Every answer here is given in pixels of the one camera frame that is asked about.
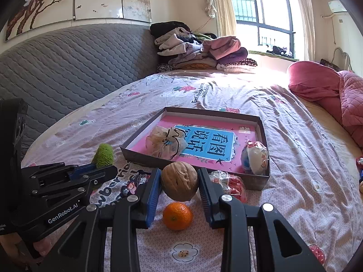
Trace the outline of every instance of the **gray quilted headboard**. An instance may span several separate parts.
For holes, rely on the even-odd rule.
[[[0,54],[0,99],[28,104],[22,156],[68,113],[156,72],[148,27],[90,24],[47,32]]]

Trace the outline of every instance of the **window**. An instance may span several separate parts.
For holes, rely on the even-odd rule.
[[[289,0],[232,0],[242,45],[286,47],[294,55],[294,32]]]

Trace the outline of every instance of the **mandarin orange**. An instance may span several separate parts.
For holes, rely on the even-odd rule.
[[[193,221],[193,212],[181,202],[172,202],[163,211],[163,223],[171,230],[184,230]]]

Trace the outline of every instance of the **walnut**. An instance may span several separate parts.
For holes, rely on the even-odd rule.
[[[167,196],[175,201],[190,201],[198,189],[196,170],[186,162],[173,162],[161,173],[161,183]]]

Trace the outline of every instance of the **plastic bag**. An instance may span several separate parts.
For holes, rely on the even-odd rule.
[[[269,162],[266,146],[259,141],[249,141],[242,150],[241,163],[245,171],[255,175],[264,175]]]
[[[229,194],[243,203],[247,202],[246,188],[240,177],[228,174],[227,172],[214,171],[210,174],[209,178],[213,183],[220,184],[225,194]]]
[[[146,137],[146,149],[153,157],[171,160],[186,148],[185,132],[182,129],[156,126]]]

